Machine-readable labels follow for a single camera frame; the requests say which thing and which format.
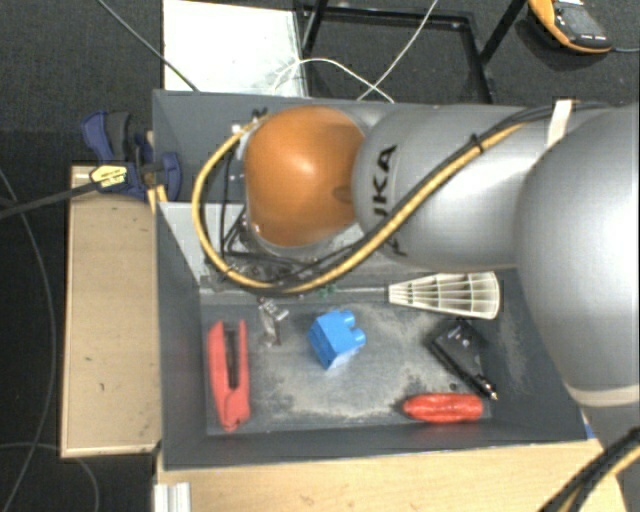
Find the blue block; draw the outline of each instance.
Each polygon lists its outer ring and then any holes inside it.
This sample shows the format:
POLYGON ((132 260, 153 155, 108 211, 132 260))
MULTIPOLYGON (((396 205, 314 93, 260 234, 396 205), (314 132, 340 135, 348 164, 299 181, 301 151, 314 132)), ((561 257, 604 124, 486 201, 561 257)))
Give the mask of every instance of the blue block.
POLYGON ((348 309, 331 311, 316 318, 307 333, 311 346, 325 369, 335 368, 357 354, 367 342, 356 319, 348 309))

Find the yellow cable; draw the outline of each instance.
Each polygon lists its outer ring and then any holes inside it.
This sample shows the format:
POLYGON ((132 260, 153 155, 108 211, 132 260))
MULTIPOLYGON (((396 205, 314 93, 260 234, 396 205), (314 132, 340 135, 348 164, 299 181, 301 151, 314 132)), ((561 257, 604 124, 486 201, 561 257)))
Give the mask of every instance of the yellow cable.
MULTIPOLYGON (((243 126, 237 133, 232 135, 220 148, 207 160, 202 169, 200 170, 195 184, 193 186, 193 194, 191 199, 191 216, 193 219, 193 224, 198 235, 198 239, 200 240, 200 244, 204 249, 205 253, 211 259, 211 262, 216 266, 216 268, 223 273, 229 279, 235 281, 236 283, 249 287, 249 288, 257 288, 257 289, 269 289, 275 288, 278 285, 271 282, 258 281, 256 279, 251 279, 236 270, 232 269, 226 261, 224 261, 220 255, 215 251, 212 247, 209 237, 206 234, 206 230, 202 225, 202 218, 200 215, 200 198, 202 196, 202 190, 204 188, 205 181, 215 165, 222 159, 222 157, 229 151, 236 142, 240 140, 240 138, 250 130, 252 130, 255 126, 257 126, 262 119, 256 119, 251 123, 243 126)), ((358 249, 354 254, 352 254, 345 261, 337 265, 336 267, 330 269, 324 274, 318 276, 315 279, 307 281, 297 286, 293 286, 291 288, 286 288, 282 290, 284 294, 300 294, 307 291, 310 291, 319 286, 323 286, 327 284, 347 272, 353 270, 360 263, 362 263, 366 258, 368 258, 375 250, 377 250, 384 242, 390 237, 401 225, 405 222, 413 212, 415 212, 420 205, 431 195, 433 194, 440 186, 442 186, 446 180, 454 176, 458 171, 460 171, 464 166, 466 166, 473 159, 477 158, 482 154, 483 151, 490 149, 491 147, 499 144, 503 139, 511 135, 514 131, 518 130, 523 126, 523 123, 513 125, 505 130, 498 132, 491 137, 488 137, 486 140, 480 143, 480 147, 474 146, 469 151, 467 151, 462 156, 455 159, 449 165, 441 169, 432 179, 430 179, 425 185, 401 208, 393 217, 391 217, 386 224, 380 229, 365 245, 363 245, 360 249, 358 249)))

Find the wooden board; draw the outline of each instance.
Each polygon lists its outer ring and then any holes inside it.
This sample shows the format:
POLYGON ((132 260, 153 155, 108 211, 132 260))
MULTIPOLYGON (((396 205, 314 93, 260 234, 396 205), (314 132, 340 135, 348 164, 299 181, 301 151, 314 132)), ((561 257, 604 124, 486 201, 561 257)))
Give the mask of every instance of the wooden board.
MULTIPOLYGON (((72 186, 91 167, 72 169, 72 186)), ((93 192, 70 205, 61 454, 151 451, 160 439, 153 216, 93 192)))
MULTIPOLYGON (((193 512, 534 512, 598 453, 597 441, 277 466, 165 472, 190 482, 193 512)), ((584 512, 624 511, 605 480, 584 512)))

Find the red object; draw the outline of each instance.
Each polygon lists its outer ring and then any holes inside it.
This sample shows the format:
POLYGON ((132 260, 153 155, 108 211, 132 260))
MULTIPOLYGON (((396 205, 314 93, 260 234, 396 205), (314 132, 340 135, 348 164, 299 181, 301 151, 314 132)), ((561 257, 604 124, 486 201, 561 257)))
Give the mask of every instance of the red object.
POLYGON ((482 400, 477 395, 430 393, 407 399, 402 410, 410 418, 428 423, 476 421, 482 416, 482 400))
POLYGON ((227 363, 227 342, 223 322, 216 323, 207 339, 209 355, 209 383, 216 402, 222 428, 232 432, 251 416, 249 407, 249 359, 247 353, 247 326, 238 322, 237 330, 237 385, 231 387, 227 363))

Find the white plastic comb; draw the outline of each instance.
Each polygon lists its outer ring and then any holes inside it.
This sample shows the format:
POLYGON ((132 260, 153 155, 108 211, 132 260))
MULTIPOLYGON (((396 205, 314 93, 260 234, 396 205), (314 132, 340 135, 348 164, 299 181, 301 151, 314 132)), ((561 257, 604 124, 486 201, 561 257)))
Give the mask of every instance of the white plastic comb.
POLYGON ((389 302, 492 320, 500 309, 500 285, 493 272, 433 274, 390 285, 389 302))

